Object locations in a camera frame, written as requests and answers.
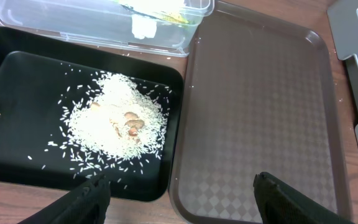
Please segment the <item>green snack wrapper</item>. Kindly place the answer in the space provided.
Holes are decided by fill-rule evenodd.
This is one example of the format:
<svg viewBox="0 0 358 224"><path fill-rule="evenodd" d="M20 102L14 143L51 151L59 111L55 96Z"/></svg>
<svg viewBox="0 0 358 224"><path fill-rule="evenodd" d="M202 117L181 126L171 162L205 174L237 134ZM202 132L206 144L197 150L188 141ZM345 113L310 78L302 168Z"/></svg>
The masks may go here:
<svg viewBox="0 0 358 224"><path fill-rule="evenodd" d="M185 7L182 0L116 0L123 8L139 16L160 21L189 24L181 12Z"/></svg>

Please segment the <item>rice food waste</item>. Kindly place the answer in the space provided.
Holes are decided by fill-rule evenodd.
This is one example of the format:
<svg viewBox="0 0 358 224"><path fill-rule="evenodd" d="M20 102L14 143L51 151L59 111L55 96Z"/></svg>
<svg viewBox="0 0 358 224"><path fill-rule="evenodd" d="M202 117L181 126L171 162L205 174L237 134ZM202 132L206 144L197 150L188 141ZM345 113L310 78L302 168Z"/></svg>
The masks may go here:
<svg viewBox="0 0 358 224"><path fill-rule="evenodd" d="M125 190L153 190L167 181L177 102L170 86L79 70L35 95L46 123L28 158L41 168L76 179L105 172Z"/></svg>

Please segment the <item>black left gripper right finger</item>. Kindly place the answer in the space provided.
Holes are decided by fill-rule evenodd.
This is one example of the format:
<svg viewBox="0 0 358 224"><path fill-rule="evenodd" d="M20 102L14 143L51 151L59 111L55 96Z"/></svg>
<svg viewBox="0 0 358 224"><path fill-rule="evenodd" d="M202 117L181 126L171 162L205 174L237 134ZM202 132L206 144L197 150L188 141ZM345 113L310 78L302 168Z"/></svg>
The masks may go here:
<svg viewBox="0 0 358 224"><path fill-rule="evenodd" d="M253 187L263 223L352 224L268 172L257 174Z"/></svg>

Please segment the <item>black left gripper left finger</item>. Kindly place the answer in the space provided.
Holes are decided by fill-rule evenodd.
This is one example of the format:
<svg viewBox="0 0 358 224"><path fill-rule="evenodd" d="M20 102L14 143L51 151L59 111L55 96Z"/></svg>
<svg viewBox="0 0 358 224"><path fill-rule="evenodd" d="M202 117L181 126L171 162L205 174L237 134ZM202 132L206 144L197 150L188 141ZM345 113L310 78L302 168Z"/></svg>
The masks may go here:
<svg viewBox="0 0 358 224"><path fill-rule="evenodd" d="M110 200L109 180L98 174L20 224L104 223Z"/></svg>

